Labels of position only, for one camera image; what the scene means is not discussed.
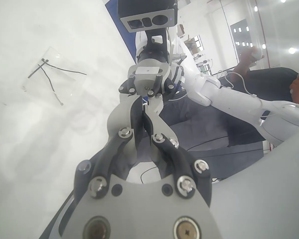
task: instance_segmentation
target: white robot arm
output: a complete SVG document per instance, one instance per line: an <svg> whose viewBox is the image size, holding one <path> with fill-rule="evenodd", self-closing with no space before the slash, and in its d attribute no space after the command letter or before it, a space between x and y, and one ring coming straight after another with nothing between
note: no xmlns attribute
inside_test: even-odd
<svg viewBox="0 0 299 239"><path fill-rule="evenodd" d="M174 53L187 56L180 64L184 70L181 85L186 89L187 96L191 100L203 106L212 105L252 124L275 146L291 137L299 128L298 104L287 101L266 101L256 95L221 87L218 79L200 73L184 42L175 37L172 43Z"/></svg>

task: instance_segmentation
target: blue panel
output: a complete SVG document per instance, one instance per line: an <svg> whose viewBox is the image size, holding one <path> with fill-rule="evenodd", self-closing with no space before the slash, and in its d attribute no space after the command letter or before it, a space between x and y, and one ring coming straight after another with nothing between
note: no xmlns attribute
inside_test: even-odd
<svg viewBox="0 0 299 239"><path fill-rule="evenodd" d="M113 22L115 23L117 29L119 30L131 56L135 60L136 57L136 46L135 46L135 35L136 33L129 33L120 19L117 16L117 0L110 0L106 5L106 9L111 15Z"/></svg>

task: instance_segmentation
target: camera lens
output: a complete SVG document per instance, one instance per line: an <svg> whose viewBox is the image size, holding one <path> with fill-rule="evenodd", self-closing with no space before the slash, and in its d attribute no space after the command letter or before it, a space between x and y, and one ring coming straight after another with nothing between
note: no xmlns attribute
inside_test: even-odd
<svg viewBox="0 0 299 239"><path fill-rule="evenodd" d="M128 21L129 23L129 26L131 27L131 29L138 29L138 28L142 28L143 27L143 24L142 24L142 21L141 20L131 20L131 21Z"/></svg>
<svg viewBox="0 0 299 239"><path fill-rule="evenodd" d="M152 22L154 25L164 25L168 21L168 18L165 15L156 15L153 17Z"/></svg>
<svg viewBox="0 0 299 239"><path fill-rule="evenodd" d="M145 27L151 27L152 26L152 21L150 20L149 17L145 17L142 19L143 25Z"/></svg>

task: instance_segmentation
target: white label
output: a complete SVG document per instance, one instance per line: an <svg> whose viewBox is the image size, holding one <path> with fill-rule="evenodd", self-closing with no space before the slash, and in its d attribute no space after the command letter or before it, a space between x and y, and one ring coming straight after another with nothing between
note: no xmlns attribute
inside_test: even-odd
<svg viewBox="0 0 299 239"><path fill-rule="evenodd" d="M135 74L136 75L138 75L138 74L142 74L142 75L147 75L147 74L154 75L154 74L158 74L158 71L159 71L159 67L138 67L136 69Z"/></svg>

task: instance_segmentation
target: black wire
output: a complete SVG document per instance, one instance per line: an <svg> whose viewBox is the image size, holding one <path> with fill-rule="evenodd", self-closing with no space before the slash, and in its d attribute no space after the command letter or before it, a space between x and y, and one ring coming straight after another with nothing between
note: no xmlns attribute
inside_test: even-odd
<svg viewBox="0 0 299 239"><path fill-rule="evenodd" d="M151 170L151 169L155 169L155 168L157 168L157 166L155 166L155 167L153 167L153 168L150 168L150 169L146 170L145 172L148 172L149 170ZM143 173L141 174L141 182L142 182L143 184L144 184L144 182L143 182L143 180L142 180L142 176L143 176L143 174L144 174L145 172L143 172Z"/></svg>
<svg viewBox="0 0 299 239"><path fill-rule="evenodd" d="M47 75L47 73L44 71L44 69L42 68L42 66L40 66L39 64L38 64L38 66L42 69L42 71L44 72L44 74L46 75L46 77L49 79L49 82L50 82L50 85L51 85L51 88L52 88L52 90L53 90L53 93L54 93L54 95L55 95L55 97L56 97L56 99L60 102L60 104L61 104L61 106L63 106L63 103L59 100L59 98L58 98L58 96L57 96L57 94L56 94L56 92L55 92L55 90L54 90L54 88L53 88L53 85L52 85L52 82L51 82L51 79L49 78L49 76Z"/></svg>
<svg viewBox="0 0 299 239"><path fill-rule="evenodd" d="M203 143L197 144L197 145L195 145L195 146L193 146L193 147L187 149L186 151L189 151L190 149L195 148L195 147L197 147L197 146L199 146L199 145L203 145L203 144L205 144L205 143L207 143L207 142L211 142L211 141L214 141L214 140L219 140L219 139L222 139L222 138L225 138L225 137L220 137L220 138L217 138L217 139L213 139L213 140L205 141L205 142L203 142Z"/></svg>
<svg viewBox="0 0 299 239"><path fill-rule="evenodd" d="M227 21L227 17L226 17L225 11L224 11L224 7L223 7L223 4L222 4L222 1L219 0L219 2L220 2L220 5L222 6L222 10L223 10L223 13L224 13L224 16L225 16L225 20L226 20L226 23L227 23L227 27L228 27L229 35L230 35L230 38L231 38L232 45L233 45L233 47L234 47L234 52L235 52L235 56L236 56L236 60L237 60L237 64L238 64L239 62L238 62L238 57L237 57L236 50L235 50L234 40L233 40L233 38L232 38L232 36L231 36L231 33L230 33L230 28L229 28L229 24L228 24L228 21Z"/></svg>
<svg viewBox="0 0 299 239"><path fill-rule="evenodd" d="M172 82L174 83L175 82L175 79L176 79L176 77L177 77L177 74L178 74L178 69L179 69L179 67L180 67L180 64L183 62L183 59L181 59L181 60L179 60L179 62L177 63L177 68L176 68L176 70L175 70L175 74L174 74L174 77L173 77L173 79L172 79Z"/></svg>
<svg viewBox="0 0 299 239"><path fill-rule="evenodd" d="M82 73L82 72L79 72L79 71L71 71L71 70L66 70L66 69L62 69L62 68L59 68L59 67L55 67L55 66L50 65L50 64L48 64L48 63L46 63L46 65L48 65L48 66L50 66L50 67L54 67L54 68L56 68L56 69L60 69L60 70L63 70L63 71L67 71L67 72L79 73L79 74L82 74L82 75L87 75L87 74Z"/></svg>
<svg viewBox="0 0 299 239"><path fill-rule="evenodd" d="M36 70L34 70L29 76L28 76L28 78L30 78L35 72L37 72L44 64L46 64L46 62L43 62L43 64L42 65L39 65L38 64L38 68L36 69Z"/></svg>

